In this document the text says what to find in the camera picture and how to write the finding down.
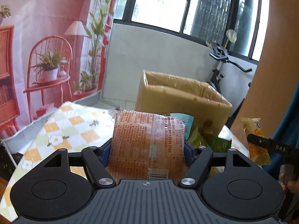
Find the person's hand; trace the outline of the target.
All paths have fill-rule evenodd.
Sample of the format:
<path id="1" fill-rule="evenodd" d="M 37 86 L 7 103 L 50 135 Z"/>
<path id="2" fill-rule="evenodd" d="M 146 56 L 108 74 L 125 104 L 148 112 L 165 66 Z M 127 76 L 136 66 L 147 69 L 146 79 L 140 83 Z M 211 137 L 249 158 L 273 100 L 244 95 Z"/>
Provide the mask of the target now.
<path id="1" fill-rule="evenodd" d="M 280 167 L 279 184 L 284 192 L 289 190 L 291 193 L 298 195 L 298 181 L 295 180 L 294 167 L 290 164 L 284 164 Z"/>

